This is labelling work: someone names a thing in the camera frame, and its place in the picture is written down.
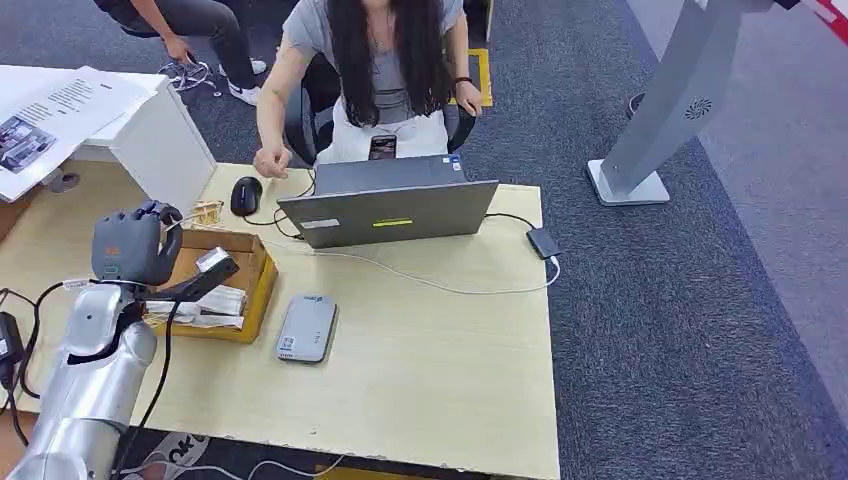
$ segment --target long black hair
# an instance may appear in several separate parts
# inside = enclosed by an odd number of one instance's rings
[[[327,7],[347,118],[359,127],[375,126],[380,114],[365,6],[362,0],[327,0]],[[391,0],[390,8],[410,106],[415,115],[430,115],[444,108],[453,85],[442,54],[440,0]]]

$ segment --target gray external drive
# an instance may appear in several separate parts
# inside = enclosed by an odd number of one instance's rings
[[[319,363],[324,360],[338,308],[330,297],[298,295],[289,303],[277,342],[277,358]]]

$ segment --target gray t-shirt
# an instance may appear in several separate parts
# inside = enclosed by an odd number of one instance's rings
[[[441,0],[443,34],[456,24],[462,13],[462,1]],[[299,0],[283,24],[283,31],[292,46],[301,53],[309,58],[316,53],[323,53],[338,70],[336,57],[333,54],[330,21],[327,17],[327,0]],[[415,113],[409,106],[397,53],[394,50],[386,53],[375,52],[373,71],[375,103],[380,111],[379,123],[386,125],[414,117]]]

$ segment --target office chair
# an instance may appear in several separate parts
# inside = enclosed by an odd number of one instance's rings
[[[159,38],[159,34],[156,32],[132,30],[123,25],[121,25],[121,30],[131,37]],[[169,63],[166,63],[159,68],[156,73],[167,75],[168,78],[171,79],[171,85],[177,92],[185,92],[201,84],[206,84],[214,89],[214,92],[212,93],[213,96],[220,97],[221,92],[218,91],[218,87],[214,82],[209,80],[209,76],[212,74],[212,70],[209,69],[209,65],[204,62],[198,62],[191,53],[189,53],[189,58],[193,64],[185,65],[176,60],[171,60]]]
[[[318,152],[333,141],[333,121],[318,126],[319,113],[333,108],[341,95],[341,79],[327,58],[318,54],[312,59],[301,81],[301,88],[292,92],[286,105],[285,138],[287,144],[309,166],[315,165]],[[304,104],[304,92],[309,105]],[[465,143],[477,119],[464,108],[449,105],[445,108],[445,128],[448,131],[448,153],[453,153]],[[311,132],[311,145],[307,142],[307,127]]]

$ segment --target woman's left hand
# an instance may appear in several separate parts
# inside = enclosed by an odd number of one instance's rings
[[[471,116],[479,117],[483,114],[483,94],[471,82],[456,84],[456,103]]]

